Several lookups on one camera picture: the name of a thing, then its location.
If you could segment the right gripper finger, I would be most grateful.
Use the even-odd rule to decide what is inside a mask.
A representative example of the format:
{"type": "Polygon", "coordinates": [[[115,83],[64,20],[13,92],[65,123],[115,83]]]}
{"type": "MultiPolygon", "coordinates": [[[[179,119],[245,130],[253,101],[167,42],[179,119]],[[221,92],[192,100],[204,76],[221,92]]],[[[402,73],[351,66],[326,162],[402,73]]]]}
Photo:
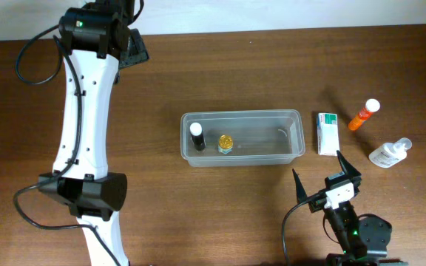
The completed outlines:
{"type": "Polygon", "coordinates": [[[295,169],[292,169],[292,174],[294,177],[294,182],[295,182],[295,188],[296,188],[296,195],[297,195],[297,203],[300,204],[304,201],[306,201],[307,194],[305,192],[305,189],[300,181],[299,175],[298,173],[295,171],[295,169]]]}
{"type": "Polygon", "coordinates": [[[360,177],[361,173],[355,169],[342,155],[340,151],[337,151],[337,158],[341,166],[342,171],[350,178],[360,177]]]}

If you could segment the white squeeze bottle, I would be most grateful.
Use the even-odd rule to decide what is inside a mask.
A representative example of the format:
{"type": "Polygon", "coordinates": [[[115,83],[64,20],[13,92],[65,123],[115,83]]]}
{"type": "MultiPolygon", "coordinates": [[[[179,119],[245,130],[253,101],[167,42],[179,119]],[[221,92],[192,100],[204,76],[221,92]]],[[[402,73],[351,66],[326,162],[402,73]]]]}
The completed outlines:
{"type": "Polygon", "coordinates": [[[372,151],[368,159],[376,166],[390,168],[407,157],[407,150],[412,147],[410,139],[403,137],[395,143],[384,143],[372,151]]]}

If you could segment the orange tube white cap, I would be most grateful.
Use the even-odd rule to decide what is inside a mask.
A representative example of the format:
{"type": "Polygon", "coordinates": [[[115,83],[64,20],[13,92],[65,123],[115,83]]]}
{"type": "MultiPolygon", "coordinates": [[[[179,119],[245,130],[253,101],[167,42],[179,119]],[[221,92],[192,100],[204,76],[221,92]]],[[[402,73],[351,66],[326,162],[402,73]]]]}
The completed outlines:
{"type": "Polygon", "coordinates": [[[356,114],[348,124],[351,131],[356,131],[368,118],[380,109],[380,102],[376,99],[368,99],[365,106],[356,114]]]}

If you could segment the small jar gold lid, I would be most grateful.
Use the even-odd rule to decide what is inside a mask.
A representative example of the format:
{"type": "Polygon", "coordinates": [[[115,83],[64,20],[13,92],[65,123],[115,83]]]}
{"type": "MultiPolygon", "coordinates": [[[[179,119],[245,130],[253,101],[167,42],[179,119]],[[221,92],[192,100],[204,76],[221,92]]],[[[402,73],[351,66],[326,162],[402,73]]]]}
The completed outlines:
{"type": "Polygon", "coordinates": [[[222,154],[228,154],[232,151],[234,146],[234,141],[231,136],[223,134],[218,140],[217,149],[222,154]]]}

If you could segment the dark bottle white cap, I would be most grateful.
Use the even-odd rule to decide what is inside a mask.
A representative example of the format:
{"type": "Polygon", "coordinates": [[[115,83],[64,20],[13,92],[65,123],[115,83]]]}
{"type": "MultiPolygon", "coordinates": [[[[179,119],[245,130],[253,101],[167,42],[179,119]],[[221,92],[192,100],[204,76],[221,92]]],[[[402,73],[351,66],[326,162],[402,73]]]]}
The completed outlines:
{"type": "Polygon", "coordinates": [[[206,143],[202,126],[197,122],[192,123],[189,127],[189,131],[195,149],[197,151],[203,151],[206,147],[206,143]]]}

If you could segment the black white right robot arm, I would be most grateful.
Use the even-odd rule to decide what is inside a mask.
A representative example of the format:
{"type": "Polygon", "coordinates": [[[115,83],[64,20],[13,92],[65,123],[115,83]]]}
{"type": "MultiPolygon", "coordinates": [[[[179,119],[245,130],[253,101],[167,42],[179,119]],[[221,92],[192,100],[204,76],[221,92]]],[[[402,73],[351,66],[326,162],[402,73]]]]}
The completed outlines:
{"type": "Polygon", "coordinates": [[[391,241],[392,225],[375,214],[356,214],[351,199],[359,193],[361,173],[337,152],[341,172],[325,178],[325,188],[308,196],[297,172],[293,173],[297,204],[282,222],[282,245],[286,264],[291,264],[285,240],[285,225],[289,216],[303,205],[310,212],[324,212],[323,222],[329,222],[342,253],[330,253],[326,265],[408,265],[400,259],[388,259],[387,246],[391,241]]]}

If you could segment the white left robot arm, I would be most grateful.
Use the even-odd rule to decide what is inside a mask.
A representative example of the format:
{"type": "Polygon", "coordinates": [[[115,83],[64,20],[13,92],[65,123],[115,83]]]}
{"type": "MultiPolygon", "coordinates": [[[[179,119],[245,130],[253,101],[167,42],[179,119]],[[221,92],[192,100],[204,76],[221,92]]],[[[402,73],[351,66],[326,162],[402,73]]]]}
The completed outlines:
{"type": "Polygon", "coordinates": [[[94,1],[61,17],[56,43],[66,67],[61,143],[39,191],[68,207],[84,232],[92,265],[128,265],[120,210],[127,177],[109,171],[106,138],[109,102],[121,69],[148,61],[133,1],[94,1]]]}

